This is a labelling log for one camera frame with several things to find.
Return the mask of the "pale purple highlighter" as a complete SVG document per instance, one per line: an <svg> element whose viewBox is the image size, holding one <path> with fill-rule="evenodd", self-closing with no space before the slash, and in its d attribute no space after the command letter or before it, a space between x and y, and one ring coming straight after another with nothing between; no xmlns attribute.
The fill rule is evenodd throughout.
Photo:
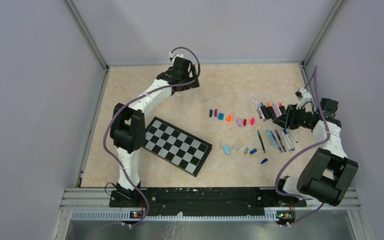
<svg viewBox="0 0 384 240"><path fill-rule="evenodd" d="M273 111L274 111L274 114L275 114L276 118L278 118L278 117L280 117L282 115L282 113L281 113L281 111L279 109L279 106L276 103L274 103L272 105L272 108L273 108Z"/></svg>

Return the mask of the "thin dark pen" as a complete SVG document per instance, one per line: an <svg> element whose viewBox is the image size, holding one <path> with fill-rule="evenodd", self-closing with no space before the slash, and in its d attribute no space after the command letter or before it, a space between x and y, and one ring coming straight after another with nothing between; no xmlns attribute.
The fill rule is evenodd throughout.
<svg viewBox="0 0 384 240"><path fill-rule="evenodd" d="M282 138L281 138L281 136L280 136L280 134L279 134L279 132L278 132L277 129L275 129L275 133L276 133L276 136L277 136L277 138L278 138L279 144L280 144L280 146L281 146L283 152L287 152L287 150L286 150L286 148L285 148L285 146L284 146L284 144L283 144Z"/></svg>

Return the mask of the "light blue highlighter cap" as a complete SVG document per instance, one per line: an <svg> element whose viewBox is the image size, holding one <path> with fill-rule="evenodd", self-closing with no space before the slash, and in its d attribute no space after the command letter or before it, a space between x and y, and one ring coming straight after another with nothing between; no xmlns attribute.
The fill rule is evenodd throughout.
<svg viewBox="0 0 384 240"><path fill-rule="evenodd" d="M225 144L225 145L222 147L222 149L223 149L223 152L224 152L225 155L230 155L230 154L231 154L231 148L230 148L229 145Z"/></svg>

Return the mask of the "blue cap of marker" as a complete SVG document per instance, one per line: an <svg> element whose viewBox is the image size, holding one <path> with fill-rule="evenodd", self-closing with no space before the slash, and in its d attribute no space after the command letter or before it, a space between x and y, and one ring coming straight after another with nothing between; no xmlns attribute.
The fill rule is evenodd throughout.
<svg viewBox="0 0 384 240"><path fill-rule="evenodd" d="M254 149L252 149L252 150L249 152L249 154L250 154L250 155L253 155L253 154L255 154L256 152L257 152L257 149L254 148Z"/></svg>

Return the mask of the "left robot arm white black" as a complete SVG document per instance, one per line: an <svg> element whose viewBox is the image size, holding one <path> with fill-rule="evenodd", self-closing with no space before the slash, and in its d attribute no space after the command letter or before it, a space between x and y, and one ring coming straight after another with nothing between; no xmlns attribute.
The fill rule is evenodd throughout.
<svg viewBox="0 0 384 240"><path fill-rule="evenodd" d="M200 86L201 64L182 56L174 56L171 66L156 76L152 84L128 103L118 103L104 136L110 137L116 148L104 150L119 164L119 179L115 191L129 207L140 202L139 152L146 140L146 117L177 92Z"/></svg>

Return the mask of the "black highlighter orange cap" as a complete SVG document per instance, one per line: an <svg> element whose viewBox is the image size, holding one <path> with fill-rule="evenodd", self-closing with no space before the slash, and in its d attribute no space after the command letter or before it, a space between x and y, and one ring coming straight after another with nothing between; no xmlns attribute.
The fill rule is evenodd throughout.
<svg viewBox="0 0 384 240"><path fill-rule="evenodd" d="M268 112L268 115L269 117L272 119L272 120L275 120L277 117L276 117L276 114L274 112L274 109L273 107L267 102L266 103L266 110Z"/></svg>

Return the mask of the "black gel pen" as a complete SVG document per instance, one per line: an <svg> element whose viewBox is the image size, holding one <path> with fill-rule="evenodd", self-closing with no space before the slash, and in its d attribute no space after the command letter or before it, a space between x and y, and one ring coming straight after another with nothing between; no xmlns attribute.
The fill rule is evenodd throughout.
<svg viewBox="0 0 384 240"><path fill-rule="evenodd" d="M261 132L259 130L257 130L257 135L258 135L259 142L261 144L262 151L265 154L266 153L266 148L265 148L265 145L264 145L264 142L263 142L263 139L262 139Z"/></svg>

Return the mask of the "black highlighter pink cap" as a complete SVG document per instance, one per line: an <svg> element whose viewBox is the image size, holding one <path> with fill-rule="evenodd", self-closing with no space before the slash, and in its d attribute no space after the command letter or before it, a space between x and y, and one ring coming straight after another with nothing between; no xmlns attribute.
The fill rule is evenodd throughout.
<svg viewBox="0 0 384 240"><path fill-rule="evenodd" d="M284 114L286 112L286 108L281 102L278 104L278 108L281 114Z"/></svg>

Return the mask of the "white marker blue band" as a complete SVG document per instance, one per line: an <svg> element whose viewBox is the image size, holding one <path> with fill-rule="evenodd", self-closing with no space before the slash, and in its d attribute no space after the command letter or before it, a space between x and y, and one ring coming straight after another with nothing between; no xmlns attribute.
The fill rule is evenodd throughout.
<svg viewBox="0 0 384 240"><path fill-rule="evenodd" d="M287 138L287 140L288 140L288 143L290 144L290 147L291 147L291 151L294 151L294 150L295 150L295 146L293 145L293 142L292 142L292 140L291 140L291 138L290 138L290 135L289 135L288 131L287 131L286 129L283 129L282 131L283 131L283 132L285 133L285 135L286 135L286 138Z"/></svg>

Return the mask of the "white marker magenta end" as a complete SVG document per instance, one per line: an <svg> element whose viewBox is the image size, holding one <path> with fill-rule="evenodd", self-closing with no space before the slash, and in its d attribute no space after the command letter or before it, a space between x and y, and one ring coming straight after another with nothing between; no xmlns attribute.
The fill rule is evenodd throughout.
<svg viewBox="0 0 384 240"><path fill-rule="evenodd" d="M260 111L260 115L261 115L261 118L263 121L266 121L266 118L265 118L265 115L263 114L263 111L261 109L259 109Z"/></svg>

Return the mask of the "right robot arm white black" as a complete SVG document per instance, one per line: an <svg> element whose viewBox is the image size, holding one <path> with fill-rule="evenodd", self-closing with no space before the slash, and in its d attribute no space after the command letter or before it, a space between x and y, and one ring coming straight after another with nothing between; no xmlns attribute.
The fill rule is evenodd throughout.
<svg viewBox="0 0 384 240"><path fill-rule="evenodd" d="M342 147L342 124L335 118L338 102L322 98L316 112L298 109L290 104L273 123L290 130L303 127L311 130L316 145L313 156L299 178L277 178L279 189L273 192L273 200L279 206L287 206L294 197L317 199L337 206L343 200L357 171L358 163L349 159Z"/></svg>

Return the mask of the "black highlighter blue tip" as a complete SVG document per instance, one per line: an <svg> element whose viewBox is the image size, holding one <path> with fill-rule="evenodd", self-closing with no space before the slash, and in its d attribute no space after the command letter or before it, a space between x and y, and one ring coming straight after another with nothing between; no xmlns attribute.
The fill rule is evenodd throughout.
<svg viewBox="0 0 384 240"><path fill-rule="evenodd" d="M262 102L260 103L260 110L261 110L263 117L266 120L269 120L271 118L266 106Z"/></svg>

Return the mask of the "pale purple highlighter cap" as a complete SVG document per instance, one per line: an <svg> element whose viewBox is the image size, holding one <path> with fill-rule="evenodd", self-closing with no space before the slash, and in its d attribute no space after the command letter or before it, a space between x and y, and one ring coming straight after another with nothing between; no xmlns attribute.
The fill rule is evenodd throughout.
<svg viewBox="0 0 384 240"><path fill-rule="evenodd" d="M244 126L244 122L243 122L243 119L242 118L237 118L235 120L236 124L238 127L243 127Z"/></svg>

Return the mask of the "light blue eraser bar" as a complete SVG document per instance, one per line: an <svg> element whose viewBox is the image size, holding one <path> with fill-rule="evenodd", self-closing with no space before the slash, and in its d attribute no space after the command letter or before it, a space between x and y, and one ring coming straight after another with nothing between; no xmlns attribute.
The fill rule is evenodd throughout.
<svg viewBox="0 0 384 240"><path fill-rule="evenodd" d="M278 144L276 142L276 139L274 138L272 132L268 129L265 130L266 135L270 141L270 144L273 146L274 149L279 149Z"/></svg>

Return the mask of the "black white chessboard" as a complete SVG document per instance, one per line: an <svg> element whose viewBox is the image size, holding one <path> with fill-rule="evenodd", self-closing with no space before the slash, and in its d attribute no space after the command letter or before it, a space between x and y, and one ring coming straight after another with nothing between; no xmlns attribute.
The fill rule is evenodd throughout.
<svg viewBox="0 0 384 240"><path fill-rule="evenodd" d="M147 126L142 147L194 177L213 149L211 143L159 117Z"/></svg>

